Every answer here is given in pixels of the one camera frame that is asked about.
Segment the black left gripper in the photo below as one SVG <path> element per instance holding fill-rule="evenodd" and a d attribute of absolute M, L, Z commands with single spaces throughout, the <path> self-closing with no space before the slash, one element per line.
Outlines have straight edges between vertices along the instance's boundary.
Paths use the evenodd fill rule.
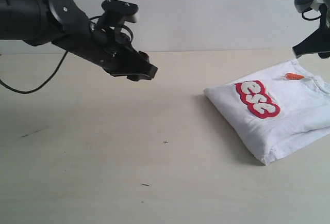
<path fill-rule="evenodd" d="M 133 82 L 155 77 L 158 68 L 133 48 L 133 32 L 126 25 L 91 27 L 78 25 L 64 30 L 52 44 L 103 68 L 114 77 L 127 76 Z"/>

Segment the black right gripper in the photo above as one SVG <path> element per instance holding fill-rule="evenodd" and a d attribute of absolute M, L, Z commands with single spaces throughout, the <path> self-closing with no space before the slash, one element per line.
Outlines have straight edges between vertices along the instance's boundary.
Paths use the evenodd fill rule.
<path fill-rule="evenodd" d="M 296 58 L 303 55 L 318 54 L 322 59 L 329 59 L 329 9 L 325 4 L 319 7 L 321 12 L 319 29 L 305 40 L 295 45 L 292 51 Z"/>

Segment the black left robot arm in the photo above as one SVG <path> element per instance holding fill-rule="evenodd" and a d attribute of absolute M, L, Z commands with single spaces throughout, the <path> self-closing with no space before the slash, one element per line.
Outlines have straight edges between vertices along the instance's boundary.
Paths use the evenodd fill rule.
<path fill-rule="evenodd" d="M 138 6 L 104 0 L 101 7 L 104 13 L 94 23 L 73 0 L 1 0 L 1 39 L 52 43 L 114 77 L 152 80 L 158 69 L 147 53 L 133 48 L 133 33 L 124 24 L 136 22 Z"/>

